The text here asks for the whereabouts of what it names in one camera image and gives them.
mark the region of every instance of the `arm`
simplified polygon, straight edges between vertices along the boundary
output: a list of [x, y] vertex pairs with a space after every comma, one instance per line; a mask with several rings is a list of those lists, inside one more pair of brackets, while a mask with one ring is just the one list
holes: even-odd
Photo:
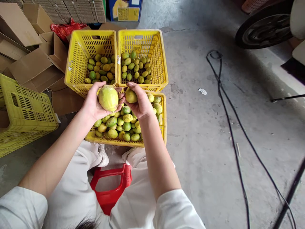
[[[18, 186], [40, 193], [46, 198], [52, 194], [90, 128], [96, 120], [110, 114], [101, 107], [96, 96], [98, 89], [105, 84], [106, 82], [93, 84], [81, 110], [57, 141], [35, 162]], [[120, 101], [118, 110], [121, 109], [123, 102], [124, 100]]]
[[145, 144], [147, 167], [152, 189], [157, 200], [162, 194], [181, 189], [173, 162], [164, 144], [156, 115], [146, 93], [138, 84], [127, 84], [138, 97], [137, 103], [125, 102], [139, 119]]

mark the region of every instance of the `blue box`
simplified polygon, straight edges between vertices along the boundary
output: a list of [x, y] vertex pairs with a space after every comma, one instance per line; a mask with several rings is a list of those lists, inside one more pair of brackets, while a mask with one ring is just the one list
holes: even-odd
[[140, 21], [142, 0], [109, 0], [111, 21]]

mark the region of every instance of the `person's left hand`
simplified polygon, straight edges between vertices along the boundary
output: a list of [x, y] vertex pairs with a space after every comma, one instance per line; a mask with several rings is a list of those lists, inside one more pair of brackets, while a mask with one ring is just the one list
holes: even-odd
[[[106, 84], [105, 81], [104, 82], [95, 82], [93, 84], [93, 86], [90, 88], [90, 90], [88, 91], [84, 104], [81, 108], [81, 110], [83, 110], [88, 115], [89, 118], [92, 118], [94, 120], [94, 122], [96, 122], [98, 119], [102, 119], [112, 113], [112, 112], [107, 111], [102, 108], [101, 104], [98, 101], [98, 96], [96, 95], [99, 88], [103, 87], [105, 84]], [[122, 88], [116, 87], [115, 90], [117, 92], [120, 92], [122, 90]], [[125, 101], [125, 97], [123, 97], [123, 94], [119, 94], [119, 99], [120, 100], [119, 100], [118, 108], [113, 113], [121, 110], [122, 104]]]

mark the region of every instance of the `red plastic bag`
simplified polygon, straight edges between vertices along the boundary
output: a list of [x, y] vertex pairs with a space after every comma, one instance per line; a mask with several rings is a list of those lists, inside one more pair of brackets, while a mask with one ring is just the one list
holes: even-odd
[[73, 30], [78, 30], [86, 27], [86, 24], [80, 24], [80, 23], [75, 23], [73, 18], [71, 18], [70, 24], [61, 24], [61, 25], [56, 25], [56, 24], [51, 24], [51, 30], [59, 36], [59, 38], [65, 42], [69, 43], [66, 36], [70, 35]]

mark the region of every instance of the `concrete floor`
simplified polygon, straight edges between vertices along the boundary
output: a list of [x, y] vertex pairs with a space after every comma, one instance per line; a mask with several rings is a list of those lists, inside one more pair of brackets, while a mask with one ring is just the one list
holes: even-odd
[[[167, 96], [167, 148], [182, 187], [207, 228], [246, 228], [229, 128], [217, 81], [205, 59], [209, 50], [222, 52], [224, 87], [284, 195], [304, 157], [304, 100], [272, 104], [269, 99], [304, 94], [305, 89], [279, 67], [283, 60], [271, 51], [281, 52], [279, 46], [255, 51], [235, 46], [234, 35], [246, 18], [229, 0], [154, 0], [144, 1], [140, 23], [120, 23], [127, 28], [163, 31], [170, 80], [162, 91]], [[207, 95], [201, 95], [199, 88]], [[58, 130], [0, 159], [0, 196], [18, 184], [72, 117], [60, 117], [63, 124]], [[271, 228], [281, 201], [242, 135], [236, 117], [233, 113], [230, 117], [241, 151], [251, 226]], [[106, 151], [110, 163], [116, 164], [125, 149], [107, 146]], [[299, 228], [305, 224], [304, 197], [301, 182], [291, 205]], [[291, 228], [287, 217], [281, 228]]]

